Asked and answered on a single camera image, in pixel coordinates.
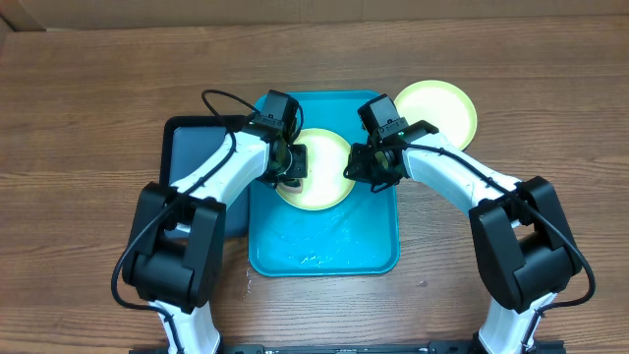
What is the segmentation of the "yellow plate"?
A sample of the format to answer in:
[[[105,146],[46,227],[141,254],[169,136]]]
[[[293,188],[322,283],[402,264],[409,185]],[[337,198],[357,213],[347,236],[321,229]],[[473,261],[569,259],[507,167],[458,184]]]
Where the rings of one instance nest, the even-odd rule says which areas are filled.
[[[448,82],[413,83],[400,91],[394,104],[409,124],[431,123],[460,150],[467,148],[477,132],[478,115],[472,100]]]
[[[343,176],[350,145],[338,134],[321,128],[303,130],[296,143],[307,148],[308,175],[300,180],[300,189],[280,185],[277,194],[304,210],[323,210],[341,203],[355,185]]]

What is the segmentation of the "green orange sponge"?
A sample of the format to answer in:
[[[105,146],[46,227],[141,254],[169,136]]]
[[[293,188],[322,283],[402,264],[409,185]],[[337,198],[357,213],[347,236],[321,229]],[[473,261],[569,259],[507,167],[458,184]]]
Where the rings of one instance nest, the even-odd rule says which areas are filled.
[[[286,191],[292,194],[301,194],[303,191],[303,184],[301,179],[289,179],[277,184],[277,189]]]

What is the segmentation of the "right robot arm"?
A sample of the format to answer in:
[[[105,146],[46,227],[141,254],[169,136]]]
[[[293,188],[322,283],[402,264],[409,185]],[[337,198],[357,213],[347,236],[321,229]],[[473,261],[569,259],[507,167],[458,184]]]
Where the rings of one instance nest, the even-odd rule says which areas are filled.
[[[419,122],[387,137],[354,143],[343,172],[378,193],[403,178],[422,183],[466,213],[477,267],[491,296],[476,348],[529,353],[542,312],[555,305],[583,267],[552,185],[522,182],[474,160],[437,129]]]

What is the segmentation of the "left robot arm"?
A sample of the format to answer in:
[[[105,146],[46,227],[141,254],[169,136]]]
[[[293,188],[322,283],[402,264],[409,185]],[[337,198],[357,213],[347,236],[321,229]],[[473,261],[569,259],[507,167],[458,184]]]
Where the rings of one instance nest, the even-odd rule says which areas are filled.
[[[220,335],[209,301],[222,267],[226,213],[255,180],[307,175],[307,149],[274,128],[229,132],[196,170],[141,191],[111,293],[122,307],[155,312],[170,353],[214,353]]]

